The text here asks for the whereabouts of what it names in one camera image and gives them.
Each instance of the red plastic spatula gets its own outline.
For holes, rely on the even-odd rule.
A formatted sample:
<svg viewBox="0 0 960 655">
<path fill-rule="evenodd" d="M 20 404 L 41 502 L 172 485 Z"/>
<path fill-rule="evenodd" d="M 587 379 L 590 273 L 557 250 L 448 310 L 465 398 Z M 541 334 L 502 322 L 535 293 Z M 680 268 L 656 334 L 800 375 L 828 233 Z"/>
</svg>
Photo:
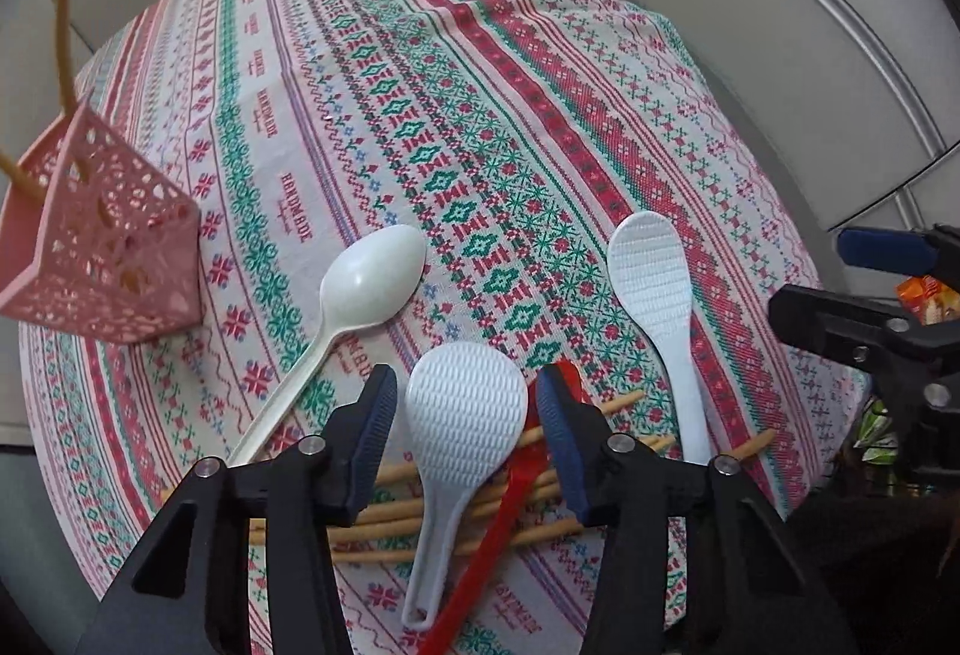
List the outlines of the red plastic spatula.
<svg viewBox="0 0 960 655">
<path fill-rule="evenodd" d="M 566 386 L 578 401 L 584 401 L 580 374 L 569 360 L 558 363 Z M 527 422 L 524 429 L 536 428 L 539 418 L 536 415 L 536 382 L 527 388 L 530 405 L 527 409 Z M 533 487 L 536 478 L 546 470 L 546 442 L 538 441 L 529 447 L 515 449 L 507 461 L 507 490 L 503 494 L 500 508 L 480 543 L 480 548 L 470 558 L 467 570 L 457 583 L 453 595 L 440 612 L 433 627 L 422 642 L 416 655 L 443 655 L 453 644 L 470 610 L 476 605 L 486 587 L 487 580 L 500 553 L 510 543 L 514 524 L 523 511 L 523 505 Z"/>
</svg>

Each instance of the table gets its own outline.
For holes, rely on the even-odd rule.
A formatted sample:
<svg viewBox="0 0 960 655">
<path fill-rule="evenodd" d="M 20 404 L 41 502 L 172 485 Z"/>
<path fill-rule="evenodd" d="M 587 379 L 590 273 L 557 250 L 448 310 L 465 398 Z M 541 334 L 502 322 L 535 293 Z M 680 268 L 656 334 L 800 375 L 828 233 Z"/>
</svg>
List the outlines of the table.
<svg viewBox="0 0 960 655">
<path fill-rule="evenodd" d="M 817 283 L 813 264 L 657 14 L 618 0 L 161 0 L 78 83 L 202 211 L 202 326 L 134 347 L 21 329 L 37 456 L 98 594 L 161 491 L 198 458 L 229 454 L 293 365 L 333 257 L 385 225 L 425 231 L 424 283 L 389 326 L 344 339 L 273 453 L 321 428 L 373 364 L 405 380 L 426 350 L 466 339 L 528 377 L 565 355 L 595 399 L 642 387 L 617 427 L 675 431 L 656 353 L 605 277 L 606 242 L 636 209 L 670 217 L 683 238 L 715 444 L 779 431 L 752 463 L 779 510 L 800 502 L 851 423 L 862 378 L 782 348 L 765 322 L 781 284 Z M 390 454 L 403 445 L 400 425 Z M 685 603 L 681 538 L 672 528 L 668 620 Z M 512 554 L 457 651 L 575 652 L 601 548 L 592 533 Z M 257 652 L 270 641 L 263 557 L 251 549 Z M 416 651 L 398 610 L 408 575 L 339 570 L 360 652 Z"/>
</svg>

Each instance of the snack package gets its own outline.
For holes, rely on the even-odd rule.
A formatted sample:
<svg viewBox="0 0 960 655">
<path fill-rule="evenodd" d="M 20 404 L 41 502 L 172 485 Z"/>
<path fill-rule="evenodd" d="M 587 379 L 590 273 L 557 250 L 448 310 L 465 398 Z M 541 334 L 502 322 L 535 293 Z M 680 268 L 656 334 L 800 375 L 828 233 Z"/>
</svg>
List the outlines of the snack package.
<svg viewBox="0 0 960 655">
<path fill-rule="evenodd" d="M 896 295 L 924 325 L 960 319 L 960 294 L 933 276 L 907 278 L 896 288 Z"/>
</svg>

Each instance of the white plastic spoon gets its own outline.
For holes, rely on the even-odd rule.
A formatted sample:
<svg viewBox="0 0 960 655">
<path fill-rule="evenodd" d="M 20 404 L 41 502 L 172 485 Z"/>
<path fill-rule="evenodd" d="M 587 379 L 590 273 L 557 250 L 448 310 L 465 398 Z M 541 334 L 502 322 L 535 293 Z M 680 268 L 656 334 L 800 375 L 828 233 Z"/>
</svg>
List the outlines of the white plastic spoon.
<svg viewBox="0 0 960 655">
<path fill-rule="evenodd" d="M 400 621 L 425 631 L 440 610 L 464 508 L 520 438 L 527 385 L 514 361 L 495 348 L 446 344 L 419 358 L 404 408 L 424 483 L 424 524 Z"/>
<path fill-rule="evenodd" d="M 333 260 L 320 282 L 320 327 L 277 385 L 227 459 L 253 462 L 344 333 L 382 325 L 416 290 L 426 262 L 426 238 L 408 225 L 365 235 Z"/>
<path fill-rule="evenodd" d="M 616 299 L 664 361 L 683 459 L 706 466 L 712 451 L 690 353 L 693 288 L 683 242 L 670 220 L 655 211 L 624 219 L 607 247 L 607 273 Z"/>
</svg>

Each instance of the pink plastic basket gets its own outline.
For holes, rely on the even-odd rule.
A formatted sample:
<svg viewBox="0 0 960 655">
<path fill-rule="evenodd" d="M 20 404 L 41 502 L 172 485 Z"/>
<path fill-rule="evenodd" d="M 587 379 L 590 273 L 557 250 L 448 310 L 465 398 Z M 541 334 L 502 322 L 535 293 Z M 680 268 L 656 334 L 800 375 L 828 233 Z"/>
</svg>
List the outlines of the pink plastic basket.
<svg viewBox="0 0 960 655">
<path fill-rule="evenodd" d="M 47 190 L 10 187 L 0 212 L 0 313 L 113 343 L 200 321 L 200 209 L 80 103 L 20 166 Z"/>
</svg>

